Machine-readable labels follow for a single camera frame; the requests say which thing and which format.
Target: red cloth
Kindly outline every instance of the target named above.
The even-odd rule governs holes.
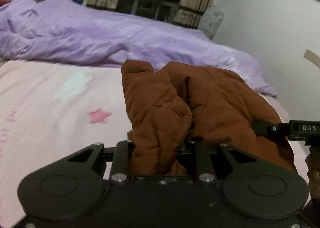
[[[8,2],[6,2],[6,1],[3,1],[3,0],[0,0],[0,6],[3,6],[3,5],[5,5],[5,4],[7,4]]]

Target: light blue patch on sheet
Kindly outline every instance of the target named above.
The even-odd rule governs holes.
[[[54,95],[56,99],[68,99],[85,91],[86,84],[91,80],[90,76],[84,73],[75,73],[63,83],[60,90]]]

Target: black mechanical device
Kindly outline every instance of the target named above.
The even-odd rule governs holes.
[[[258,136],[319,146],[320,122],[257,122]],[[26,213],[15,228],[315,228],[301,213],[308,186],[297,173],[228,144],[186,141],[183,176],[130,177],[134,145],[95,143],[31,173],[19,185]],[[112,162],[109,180],[102,177]]]

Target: bed sheet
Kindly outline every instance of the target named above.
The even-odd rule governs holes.
[[[0,69],[0,104],[5,105],[0,109],[3,228],[24,216],[17,187],[27,174],[95,142],[115,146],[132,128],[116,68],[9,61]],[[299,150],[295,156],[305,157]]]

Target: jacket sleeve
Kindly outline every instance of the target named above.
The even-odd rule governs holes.
[[[191,125],[191,112],[178,97],[165,71],[150,63],[127,60],[122,68],[126,111],[135,149],[132,175],[182,175],[178,152]]]

